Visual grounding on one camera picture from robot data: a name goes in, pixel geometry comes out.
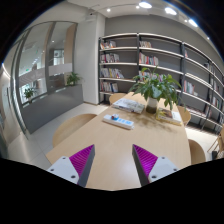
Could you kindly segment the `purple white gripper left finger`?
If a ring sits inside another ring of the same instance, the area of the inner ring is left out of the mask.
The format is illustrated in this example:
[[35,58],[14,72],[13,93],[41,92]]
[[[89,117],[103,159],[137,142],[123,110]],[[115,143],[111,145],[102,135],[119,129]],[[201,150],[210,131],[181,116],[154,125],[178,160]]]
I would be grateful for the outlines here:
[[70,157],[60,157],[48,172],[85,187],[88,181],[92,163],[95,157],[95,146],[90,145]]

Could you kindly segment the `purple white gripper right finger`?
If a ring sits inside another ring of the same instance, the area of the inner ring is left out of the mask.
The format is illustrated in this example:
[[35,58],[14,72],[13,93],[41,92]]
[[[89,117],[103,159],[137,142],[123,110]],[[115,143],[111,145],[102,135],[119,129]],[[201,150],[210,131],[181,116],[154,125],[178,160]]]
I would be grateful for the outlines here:
[[142,186],[178,171],[178,168],[167,157],[157,157],[140,146],[132,146],[132,155]]

